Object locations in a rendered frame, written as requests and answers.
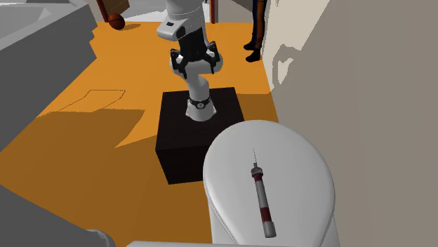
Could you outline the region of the grey bathtub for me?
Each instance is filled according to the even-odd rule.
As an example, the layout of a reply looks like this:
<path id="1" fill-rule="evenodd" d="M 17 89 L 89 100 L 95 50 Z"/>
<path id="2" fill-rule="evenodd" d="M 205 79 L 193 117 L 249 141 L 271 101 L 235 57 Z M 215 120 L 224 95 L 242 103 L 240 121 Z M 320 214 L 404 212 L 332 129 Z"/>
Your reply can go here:
<path id="1" fill-rule="evenodd" d="M 0 4 L 0 152 L 95 59 L 84 0 Z"/>

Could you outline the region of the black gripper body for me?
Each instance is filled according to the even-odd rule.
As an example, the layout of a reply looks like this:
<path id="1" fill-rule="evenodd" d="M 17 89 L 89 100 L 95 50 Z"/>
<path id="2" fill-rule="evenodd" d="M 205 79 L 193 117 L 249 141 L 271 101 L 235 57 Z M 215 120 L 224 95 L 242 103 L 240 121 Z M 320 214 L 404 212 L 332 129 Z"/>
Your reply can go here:
<path id="1" fill-rule="evenodd" d="M 204 40 L 204 32 L 202 28 L 199 28 L 179 41 L 180 52 L 186 62 L 195 62 L 199 60 L 205 60 L 206 43 Z"/>

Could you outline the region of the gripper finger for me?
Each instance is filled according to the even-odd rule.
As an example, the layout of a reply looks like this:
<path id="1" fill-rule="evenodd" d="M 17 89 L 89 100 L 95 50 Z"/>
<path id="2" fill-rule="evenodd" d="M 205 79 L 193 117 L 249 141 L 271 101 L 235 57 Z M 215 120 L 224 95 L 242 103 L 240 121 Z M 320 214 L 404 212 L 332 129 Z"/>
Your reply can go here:
<path id="1" fill-rule="evenodd" d="M 220 54 L 218 52 L 217 45 L 214 41 L 206 46 L 206 54 L 204 56 L 205 61 L 207 61 L 211 68 L 211 73 L 214 74 L 214 68 L 218 62 L 220 62 Z"/>
<path id="2" fill-rule="evenodd" d="M 185 70 L 185 66 L 187 65 L 187 63 L 184 57 L 181 55 L 181 52 L 179 50 L 172 48 L 170 50 L 170 55 L 171 55 L 171 65 L 173 70 L 177 70 L 186 79 L 187 72 Z"/>

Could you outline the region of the brown cabinet with red frame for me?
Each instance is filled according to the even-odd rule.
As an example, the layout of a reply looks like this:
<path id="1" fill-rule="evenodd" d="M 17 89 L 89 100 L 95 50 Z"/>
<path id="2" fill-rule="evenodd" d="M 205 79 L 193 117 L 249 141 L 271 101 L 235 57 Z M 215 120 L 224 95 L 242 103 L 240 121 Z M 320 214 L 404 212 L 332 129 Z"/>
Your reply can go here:
<path id="1" fill-rule="evenodd" d="M 130 7 L 128 0 L 96 0 L 96 2 L 105 22 L 108 22 L 111 14 L 122 14 Z"/>

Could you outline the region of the brown basketball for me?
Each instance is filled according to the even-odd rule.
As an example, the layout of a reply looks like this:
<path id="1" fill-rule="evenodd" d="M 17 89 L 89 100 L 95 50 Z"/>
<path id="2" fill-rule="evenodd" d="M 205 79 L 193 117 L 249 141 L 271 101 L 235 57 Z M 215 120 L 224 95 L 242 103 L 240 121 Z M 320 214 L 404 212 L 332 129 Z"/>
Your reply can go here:
<path id="1" fill-rule="evenodd" d="M 121 30 L 125 27 L 124 18 L 118 13 L 112 13 L 108 16 L 108 23 L 110 27 L 116 30 Z"/>

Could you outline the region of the figure in blue orange trousers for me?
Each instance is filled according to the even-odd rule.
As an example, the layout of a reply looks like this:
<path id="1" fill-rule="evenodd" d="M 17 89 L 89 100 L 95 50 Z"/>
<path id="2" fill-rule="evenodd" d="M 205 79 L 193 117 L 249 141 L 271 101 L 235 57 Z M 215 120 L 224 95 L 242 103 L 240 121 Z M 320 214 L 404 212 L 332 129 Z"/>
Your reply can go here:
<path id="1" fill-rule="evenodd" d="M 246 51 L 251 51 L 252 54 L 246 57 L 247 62 L 255 62 L 260 60 L 261 48 L 265 35 L 265 10 L 267 0 L 252 0 L 252 18 L 253 29 L 251 40 L 244 45 Z"/>

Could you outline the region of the black robot stand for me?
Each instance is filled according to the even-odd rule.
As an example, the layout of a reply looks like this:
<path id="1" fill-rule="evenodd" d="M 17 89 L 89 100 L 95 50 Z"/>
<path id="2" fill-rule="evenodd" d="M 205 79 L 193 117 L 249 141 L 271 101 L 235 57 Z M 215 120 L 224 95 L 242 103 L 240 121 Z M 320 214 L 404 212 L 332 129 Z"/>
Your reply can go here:
<path id="1" fill-rule="evenodd" d="M 185 112 L 187 91 L 164 92 L 155 151 L 170 185 L 203 180 L 206 153 L 215 137 L 244 116 L 233 87 L 210 90 L 216 113 L 208 121 L 194 121 Z"/>

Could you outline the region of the red white tower figure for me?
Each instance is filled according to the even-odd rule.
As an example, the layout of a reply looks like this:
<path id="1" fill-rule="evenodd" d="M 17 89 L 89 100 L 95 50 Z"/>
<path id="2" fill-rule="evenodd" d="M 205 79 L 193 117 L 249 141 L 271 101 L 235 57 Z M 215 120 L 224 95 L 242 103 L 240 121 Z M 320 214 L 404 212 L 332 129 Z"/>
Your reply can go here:
<path id="1" fill-rule="evenodd" d="M 277 236 L 274 222 L 272 221 L 270 208 L 267 200 L 265 186 L 263 182 L 263 170 L 258 166 L 255 150 L 253 150 L 254 163 L 251 169 L 251 176 L 254 179 L 255 190 L 258 198 L 261 221 L 265 238 L 274 238 Z"/>

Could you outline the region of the grey washbasin counter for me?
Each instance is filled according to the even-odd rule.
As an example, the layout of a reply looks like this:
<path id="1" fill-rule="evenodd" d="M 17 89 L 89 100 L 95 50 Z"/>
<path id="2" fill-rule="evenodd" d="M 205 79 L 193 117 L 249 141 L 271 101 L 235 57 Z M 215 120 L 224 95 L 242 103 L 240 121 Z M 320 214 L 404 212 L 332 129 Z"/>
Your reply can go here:
<path id="1" fill-rule="evenodd" d="M 83 229 L 0 185 L 0 247 L 116 247 L 98 229 Z"/>

